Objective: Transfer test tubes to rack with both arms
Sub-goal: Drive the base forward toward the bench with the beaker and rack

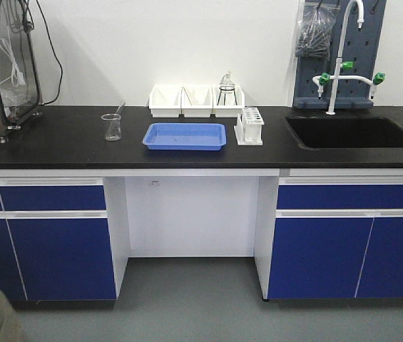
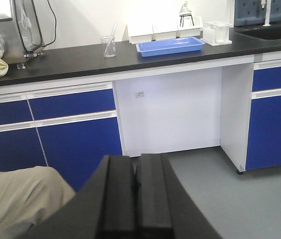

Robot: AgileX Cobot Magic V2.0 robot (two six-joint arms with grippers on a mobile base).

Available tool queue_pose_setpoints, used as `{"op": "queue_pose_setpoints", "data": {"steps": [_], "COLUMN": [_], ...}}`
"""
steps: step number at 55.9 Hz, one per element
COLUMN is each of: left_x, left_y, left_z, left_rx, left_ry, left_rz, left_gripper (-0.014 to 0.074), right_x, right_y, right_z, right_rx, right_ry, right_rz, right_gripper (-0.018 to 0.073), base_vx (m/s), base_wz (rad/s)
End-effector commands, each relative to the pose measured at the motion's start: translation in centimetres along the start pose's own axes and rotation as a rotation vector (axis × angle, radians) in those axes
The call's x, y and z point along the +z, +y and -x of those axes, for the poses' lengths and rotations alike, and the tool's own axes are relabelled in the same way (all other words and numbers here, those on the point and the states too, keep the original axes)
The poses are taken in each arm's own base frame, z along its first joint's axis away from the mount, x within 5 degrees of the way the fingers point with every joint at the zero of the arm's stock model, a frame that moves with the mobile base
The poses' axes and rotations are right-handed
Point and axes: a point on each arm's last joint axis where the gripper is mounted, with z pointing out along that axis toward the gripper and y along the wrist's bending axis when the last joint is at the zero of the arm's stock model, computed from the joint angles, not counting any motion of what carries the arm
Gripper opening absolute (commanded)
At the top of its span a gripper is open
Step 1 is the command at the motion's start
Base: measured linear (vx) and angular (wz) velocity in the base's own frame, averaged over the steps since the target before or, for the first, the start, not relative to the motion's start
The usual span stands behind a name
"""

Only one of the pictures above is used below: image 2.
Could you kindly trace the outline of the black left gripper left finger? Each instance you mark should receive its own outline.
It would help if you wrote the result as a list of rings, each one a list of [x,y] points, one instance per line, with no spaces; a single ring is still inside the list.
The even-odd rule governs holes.
[[[135,239],[136,182],[132,161],[123,155],[108,160],[99,239]]]

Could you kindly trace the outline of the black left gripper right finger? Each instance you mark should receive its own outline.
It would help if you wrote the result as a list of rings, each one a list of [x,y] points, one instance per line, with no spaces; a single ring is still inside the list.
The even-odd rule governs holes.
[[[143,154],[137,165],[137,221],[141,239],[172,239],[173,227],[159,154]]]

